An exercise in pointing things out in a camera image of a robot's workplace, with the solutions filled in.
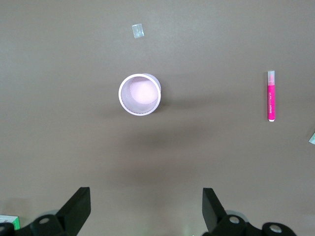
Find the pink marker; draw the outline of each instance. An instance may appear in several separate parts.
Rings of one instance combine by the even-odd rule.
[[[275,71],[268,71],[268,120],[276,119]]]

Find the white cup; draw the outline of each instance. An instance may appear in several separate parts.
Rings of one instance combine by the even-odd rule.
[[[150,74],[134,74],[124,79],[119,87],[119,101],[135,116],[152,113],[161,101],[161,85]]]

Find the clear tape piece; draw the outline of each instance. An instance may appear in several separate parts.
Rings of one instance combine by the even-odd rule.
[[[315,144],[315,133],[313,134],[313,136],[311,137],[311,139],[309,140],[309,142],[311,144]]]
[[[132,26],[134,38],[140,38],[144,36],[142,24],[136,24]]]

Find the silver bolt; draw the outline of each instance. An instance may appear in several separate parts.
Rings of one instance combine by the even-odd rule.
[[[49,221],[49,218],[43,218],[39,221],[40,224],[46,224]]]
[[[233,223],[233,224],[238,224],[238,223],[240,223],[240,220],[237,217],[235,217],[235,216],[231,216],[230,217],[230,222]]]
[[[269,228],[275,233],[282,233],[282,229],[278,225],[271,225]]]

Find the highlighter pen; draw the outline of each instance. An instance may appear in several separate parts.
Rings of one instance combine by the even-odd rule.
[[[275,71],[268,71],[268,120],[276,119],[276,86]]]

